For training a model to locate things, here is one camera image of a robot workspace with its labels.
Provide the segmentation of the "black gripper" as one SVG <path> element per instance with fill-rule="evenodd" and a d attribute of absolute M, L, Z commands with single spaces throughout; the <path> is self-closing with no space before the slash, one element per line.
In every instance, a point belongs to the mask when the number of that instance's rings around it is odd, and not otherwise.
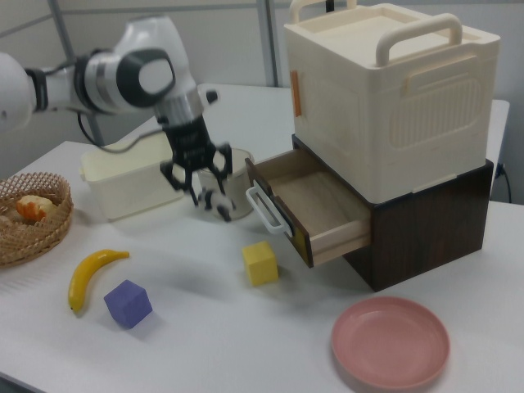
<path fill-rule="evenodd" d="M 172 159 L 160 163 L 160 172 L 171 187 L 175 191 L 188 193 L 194 206 L 198 206 L 192 174 L 208 169 L 214 175 L 220 192 L 226 195 L 224 181 L 232 173 L 232 148 L 228 143 L 219 146 L 212 143 L 204 117 L 201 115 L 187 124 L 164 126 L 162 129 L 171 147 Z M 173 174 L 174 165 L 183 169 L 183 181 Z"/>

